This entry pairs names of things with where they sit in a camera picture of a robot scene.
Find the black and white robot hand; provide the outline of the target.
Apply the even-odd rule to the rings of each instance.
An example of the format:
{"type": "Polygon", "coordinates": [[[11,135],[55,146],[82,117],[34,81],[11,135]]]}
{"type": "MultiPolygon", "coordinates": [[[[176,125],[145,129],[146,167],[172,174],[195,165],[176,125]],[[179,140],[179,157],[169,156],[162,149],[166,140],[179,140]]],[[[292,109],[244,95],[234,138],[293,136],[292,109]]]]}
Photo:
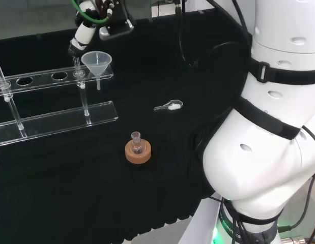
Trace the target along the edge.
{"type": "Polygon", "coordinates": [[[70,41],[68,53],[81,56],[95,33],[102,41],[112,40],[131,33],[133,21],[125,1],[72,1],[76,9],[77,30],[70,41]]]}

